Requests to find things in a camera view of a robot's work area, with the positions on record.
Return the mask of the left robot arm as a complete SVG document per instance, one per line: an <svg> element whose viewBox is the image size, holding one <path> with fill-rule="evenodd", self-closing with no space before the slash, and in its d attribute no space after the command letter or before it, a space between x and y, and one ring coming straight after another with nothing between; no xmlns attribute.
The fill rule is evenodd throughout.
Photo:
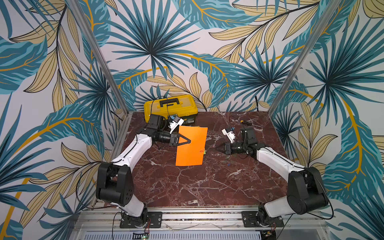
<svg viewBox="0 0 384 240"><path fill-rule="evenodd" d="M147 206L134 195L133 169L153 144L160 142L173 146L190 144L191 140L176 132L184 119L172 115L167 119L150 115L149 122L140 128L133 141L110 163L98 169L96 198L122 210L123 222L136 228L148 227Z"/></svg>

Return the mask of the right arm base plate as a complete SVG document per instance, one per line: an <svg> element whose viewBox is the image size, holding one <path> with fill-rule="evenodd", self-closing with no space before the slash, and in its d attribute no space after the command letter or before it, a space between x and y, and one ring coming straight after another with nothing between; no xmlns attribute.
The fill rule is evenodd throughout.
<svg viewBox="0 0 384 240"><path fill-rule="evenodd" d="M241 212L241 215L245 228L274 228L284 226L282 217L271 218L263 212L259 213L258 211L243 211Z"/></svg>

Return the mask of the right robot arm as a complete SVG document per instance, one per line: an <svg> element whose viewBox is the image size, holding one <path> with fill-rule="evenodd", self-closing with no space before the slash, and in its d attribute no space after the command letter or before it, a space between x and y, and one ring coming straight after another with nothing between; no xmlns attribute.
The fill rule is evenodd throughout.
<svg viewBox="0 0 384 240"><path fill-rule="evenodd" d="M241 130L241 140L236 140L232 129L222 129L229 139L219 145L220 152L226 155L246 154L258 162L267 165L279 174L288 184L287 195L277 200L261 204L255 217L257 226L269 227L285 215L304 215L326 207L330 201L326 193L321 174L314 167L296 164L273 148L258 141L252 127Z"/></svg>

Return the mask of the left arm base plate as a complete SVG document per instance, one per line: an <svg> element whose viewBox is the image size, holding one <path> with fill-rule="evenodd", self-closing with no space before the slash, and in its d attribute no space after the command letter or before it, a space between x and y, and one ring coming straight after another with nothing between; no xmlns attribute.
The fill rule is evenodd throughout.
<svg viewBox="0 0 384 240"><path fill-rule="evenodd" d="M162 225L162 212L143 212L140 217L132 217L125 213L122 214L120 228L121 229L159 229Z"/></svg>

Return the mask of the orange paper sheet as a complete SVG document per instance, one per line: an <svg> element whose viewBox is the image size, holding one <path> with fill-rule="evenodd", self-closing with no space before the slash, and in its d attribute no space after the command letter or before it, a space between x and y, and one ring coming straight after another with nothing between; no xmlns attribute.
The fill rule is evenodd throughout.
<svg viewBox="0 0 384 240"><path fill-rule="evenodd" d="M188 137L191 143L177 147L176 166L200 166L203 164L204 152L200 149L205 148L208 128L180 126L179 134Z"/></svg>

